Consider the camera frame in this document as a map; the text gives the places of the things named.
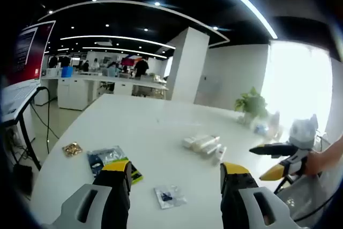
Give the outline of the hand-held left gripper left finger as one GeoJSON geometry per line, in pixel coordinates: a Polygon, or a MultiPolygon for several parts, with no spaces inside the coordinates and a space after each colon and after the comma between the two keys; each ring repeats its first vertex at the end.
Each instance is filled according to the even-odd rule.
{"type": "Polygon", "coordinates": [[[130,209],[132,163],[115,161],[103,167],[61,207],[61,214],[42,228],[126,228],[130,209]]]}

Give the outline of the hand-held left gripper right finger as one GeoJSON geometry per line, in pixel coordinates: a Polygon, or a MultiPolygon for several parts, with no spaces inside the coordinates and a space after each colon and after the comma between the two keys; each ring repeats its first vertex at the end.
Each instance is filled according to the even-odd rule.
{"type": "Polygon", "coordinates": [[[241,165],[220,164],[223,228],[300,228],[288,206],[241,165]]]}

